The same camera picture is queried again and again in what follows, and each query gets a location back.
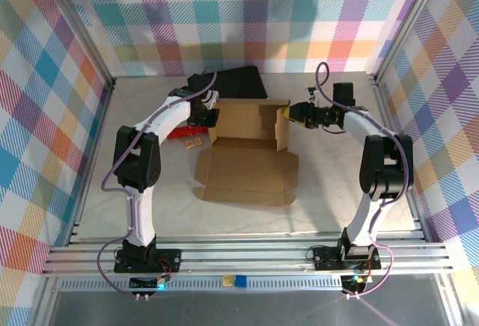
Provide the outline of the brown cardboard box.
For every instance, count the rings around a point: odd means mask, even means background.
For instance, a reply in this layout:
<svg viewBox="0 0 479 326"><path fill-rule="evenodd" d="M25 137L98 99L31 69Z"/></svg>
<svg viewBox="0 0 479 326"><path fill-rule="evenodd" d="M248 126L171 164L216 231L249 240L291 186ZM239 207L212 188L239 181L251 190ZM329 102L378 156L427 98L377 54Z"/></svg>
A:
<svg viewBox="0 0 479 326"><path fill-rule="evenodd" d="M220 99L211 145L198 155L194 195L215 203L293 203L299 157L288 150L289 105L287 99Z"/></svg>

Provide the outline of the red toy microphone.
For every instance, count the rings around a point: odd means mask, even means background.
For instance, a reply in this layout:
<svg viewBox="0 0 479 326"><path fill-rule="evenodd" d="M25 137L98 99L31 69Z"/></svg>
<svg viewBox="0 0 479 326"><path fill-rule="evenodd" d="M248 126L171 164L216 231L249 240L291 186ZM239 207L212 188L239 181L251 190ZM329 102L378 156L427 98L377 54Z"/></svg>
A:
<svg viewBox="0 0 479 326"><path fill-rule="evenodd" d="M168 140L177 138L187 138L195 135L208 133L208 128L204 126L181 126L173 129L167 136Z"/></svg>

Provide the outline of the perforated metal strip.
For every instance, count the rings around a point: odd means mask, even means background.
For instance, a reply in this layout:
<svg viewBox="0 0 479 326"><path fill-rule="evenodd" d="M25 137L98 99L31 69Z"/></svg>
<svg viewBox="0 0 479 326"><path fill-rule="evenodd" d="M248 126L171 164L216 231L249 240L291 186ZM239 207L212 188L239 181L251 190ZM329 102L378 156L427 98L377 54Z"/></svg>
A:
<svg viewBox="0 0 479 326"><path fill-rule="evenodd" d="M283 277L249 277L248 287L240 289L224 287L221 276L209 277L175 277L166 284L164 289L144 289L144 291L247 291L247 292L285 292L285 291L341 291L342 283L339 277L328 275L283 276ZM101 277L91 279L80 277L65 277L59 283L61 291L111 291L112 287Z"/></svg>

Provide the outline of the small controller board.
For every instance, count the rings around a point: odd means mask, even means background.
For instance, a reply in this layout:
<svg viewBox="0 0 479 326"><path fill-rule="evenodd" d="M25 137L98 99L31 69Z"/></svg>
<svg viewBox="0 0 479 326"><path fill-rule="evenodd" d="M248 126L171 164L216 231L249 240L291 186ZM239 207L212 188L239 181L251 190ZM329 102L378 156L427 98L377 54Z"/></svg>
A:
<svg viewBox="0 0 479 326"><path fill-rule="evenodd" d="M166 284L171 281L169 274L158 277L131 277L129 279L129 288L131 289L164 289Z"/></svg>
<svg viewBox="0 0 479 326"><path fill-rule="evenodd" d="M367 285L372 281L371 276L365 275L341 276L342 292L345 295L361 294L367 290Z"/></svg>

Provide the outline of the grey metal plate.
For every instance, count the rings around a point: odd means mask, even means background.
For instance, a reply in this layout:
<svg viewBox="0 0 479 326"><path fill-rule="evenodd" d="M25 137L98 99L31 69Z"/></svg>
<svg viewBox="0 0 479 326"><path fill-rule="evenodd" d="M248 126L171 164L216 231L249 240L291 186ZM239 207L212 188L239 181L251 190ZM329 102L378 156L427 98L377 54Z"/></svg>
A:
<svg viewBox="0 0 479 326"><path fill-rule="evenodd" d="M48 326L449 326L449 322L430 298L348 301L328 292L172 292L134 302L110 292L62 292Z"/></svg>

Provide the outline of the aluminium corner post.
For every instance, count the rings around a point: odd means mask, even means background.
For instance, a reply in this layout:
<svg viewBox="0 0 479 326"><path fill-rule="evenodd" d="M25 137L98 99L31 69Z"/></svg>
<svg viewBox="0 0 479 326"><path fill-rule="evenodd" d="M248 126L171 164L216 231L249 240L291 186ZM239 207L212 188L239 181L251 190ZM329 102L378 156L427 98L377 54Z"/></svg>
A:
<svg viewBox="0 0 479 326"><path fill-rule="evenodd" d="M366 71L377 85L397 60L400 49L429 0L395 0Z"/></svg>
<svg viewBox="0 0 479 326"><path fill-rule="evenodd" d="M107 86L113 88L115 86L116 79L109 72L106 63L100 55L99 50L94 44L93 39L87 31L85 24L83 23L77 9L72 0L55 0L65 19L68 21L73 33L78 38L79 42L85 50L85 53L91 59L91 63L95 67L99 75L104 79Z"/></svg>

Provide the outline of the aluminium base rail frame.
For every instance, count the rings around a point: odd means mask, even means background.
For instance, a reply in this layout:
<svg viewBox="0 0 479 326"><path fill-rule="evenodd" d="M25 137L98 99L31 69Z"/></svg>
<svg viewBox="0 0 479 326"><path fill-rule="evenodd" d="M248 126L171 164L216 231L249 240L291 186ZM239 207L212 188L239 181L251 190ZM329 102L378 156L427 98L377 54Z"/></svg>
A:
<svg viewBox="0 0 479 326"><path fill-rule="evenodd" d="M160 248L181 251L180 275L299 275L314 274L307 258L309 247L336 245L338 233L266 233L218 236L161 237ZM104 252L105 238L75 238L66 247L53 247L43 267L43 276L93 277L102 269L113 273L114 243ZM427 242L418 231L385 232L379 243L389 250L379 252L383 274L433 274L452 271L454 263L442 243Z"/></svg>

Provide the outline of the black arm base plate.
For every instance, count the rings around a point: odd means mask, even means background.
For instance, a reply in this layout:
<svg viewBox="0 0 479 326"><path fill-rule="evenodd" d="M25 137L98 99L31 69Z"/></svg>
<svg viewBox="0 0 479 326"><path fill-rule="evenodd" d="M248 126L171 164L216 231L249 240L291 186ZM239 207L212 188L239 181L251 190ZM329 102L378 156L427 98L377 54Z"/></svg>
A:
<svg viewBox="0 0 479 326"><path fill-rule="evenodd" d="M180 261L180 249L121 248L115 254L114 273L176 273L180 270Z"/></svg>
<svg viewBox="0 0 479 326"><path fill-rule="evenodd" d="M316 271L380 270L381 261L376 247L370 246L359 254L347 253L344 246L314 247L312 261Z"/></svg>

